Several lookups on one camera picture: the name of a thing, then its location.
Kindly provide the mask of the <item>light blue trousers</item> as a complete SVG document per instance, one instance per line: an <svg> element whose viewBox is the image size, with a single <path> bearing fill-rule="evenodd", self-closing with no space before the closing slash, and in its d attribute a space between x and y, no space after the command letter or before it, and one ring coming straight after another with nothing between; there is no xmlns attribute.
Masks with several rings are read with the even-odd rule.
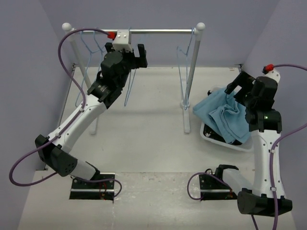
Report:
<svg viewBox="0 0 307 230"><path fill-rule="evenodd" d="M213 91L193 107L193 113L227 144L236 140L245 143L250 138L246 107L234 99L234 92L227 94L225 90Z"/></svg>

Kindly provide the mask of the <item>blue wire hanger holding trousers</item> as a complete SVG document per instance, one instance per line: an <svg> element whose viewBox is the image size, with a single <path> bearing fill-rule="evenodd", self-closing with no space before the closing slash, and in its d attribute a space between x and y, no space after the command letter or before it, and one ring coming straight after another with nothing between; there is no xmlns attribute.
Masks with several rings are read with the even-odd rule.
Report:
<svg viewBox="0 0 307 230"><path fill-rule="evenodd" d="M126 96L125 96L125 101L124 101L124 106L126 107L129 101L129 97L130 97L130 93L134 84L134 79L135 79L135 75L136 75L136 70L134 70L134 72L130 72L129 78L128 78L128 88L127 88L127 92L126 92Z"/></svg>

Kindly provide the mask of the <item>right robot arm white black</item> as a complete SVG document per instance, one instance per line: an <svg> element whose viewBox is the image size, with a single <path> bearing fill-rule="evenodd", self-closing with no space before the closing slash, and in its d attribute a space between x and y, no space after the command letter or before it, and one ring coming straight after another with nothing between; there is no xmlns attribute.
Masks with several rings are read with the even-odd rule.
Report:
<svg viewBox="0 0 307 230"><path fill-rule="evenodd" d="M214 183L219 188L229 186L237 196L241 214L274 217L292 210L293 203L285 198L280 177L277 141L282 132L281 114L273 108L280 73L264 71L263 76L252 77L241 72L225 93L240 90L235 100L246 108L246 121L254 145L254 182L250 183L235 166L219 165Z"/></svg>

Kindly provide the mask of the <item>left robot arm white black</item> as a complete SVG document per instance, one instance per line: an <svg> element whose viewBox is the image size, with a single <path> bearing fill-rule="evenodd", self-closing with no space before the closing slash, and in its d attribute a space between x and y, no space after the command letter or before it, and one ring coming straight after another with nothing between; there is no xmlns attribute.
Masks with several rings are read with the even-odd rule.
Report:
<svg viewBox="0 0 307 230"><path fill-rule="evenodd" d="M99 185L100 171L70 155L70 151L90 124L121 95L131 70L148 66L144 45L137 47L139 57L134 52L116 51L107 43L101 69L81 104L56 130L35 139L40 159L60 176L81 178L89 188Z"/></svg>

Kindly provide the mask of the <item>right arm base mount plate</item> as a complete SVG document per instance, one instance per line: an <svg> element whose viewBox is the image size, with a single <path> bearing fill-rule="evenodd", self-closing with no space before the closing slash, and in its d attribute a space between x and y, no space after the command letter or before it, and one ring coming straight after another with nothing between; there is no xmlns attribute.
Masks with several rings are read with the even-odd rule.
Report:
<svg viewBox="0 0 307 230"><path fill-rule="evenodd" d="M199 175L201 201L205 200L237 200L231 188L208 174Z"/></svg>

